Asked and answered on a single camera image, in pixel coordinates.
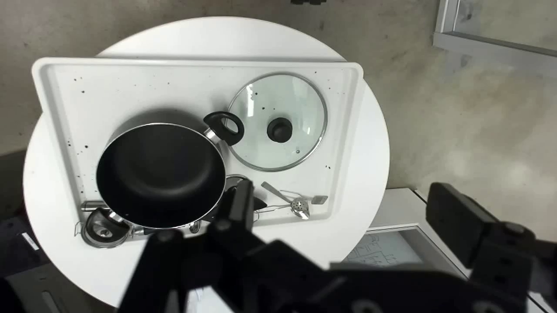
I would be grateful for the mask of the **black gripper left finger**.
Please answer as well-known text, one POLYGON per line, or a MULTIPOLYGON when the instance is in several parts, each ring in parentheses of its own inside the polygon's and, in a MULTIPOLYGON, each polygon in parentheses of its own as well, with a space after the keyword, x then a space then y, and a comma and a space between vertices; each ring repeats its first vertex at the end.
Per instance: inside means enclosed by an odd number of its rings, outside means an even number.
POLYGON ((247 177, 231 175, 226 179, 222 198, 214 214, 212 224, 219 231, 238 226, 250 231, 254 222, 254 186, 247 177))

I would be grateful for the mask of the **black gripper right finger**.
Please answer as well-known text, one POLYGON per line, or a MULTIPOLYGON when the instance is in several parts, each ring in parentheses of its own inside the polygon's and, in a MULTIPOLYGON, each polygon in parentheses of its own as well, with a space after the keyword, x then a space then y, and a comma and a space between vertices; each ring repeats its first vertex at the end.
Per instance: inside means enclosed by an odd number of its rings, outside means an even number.
POLYGON ((482 269, 492 264, 489 236, 497 219, 452 184, 430 184, 426 222, 464 267, 482 269))

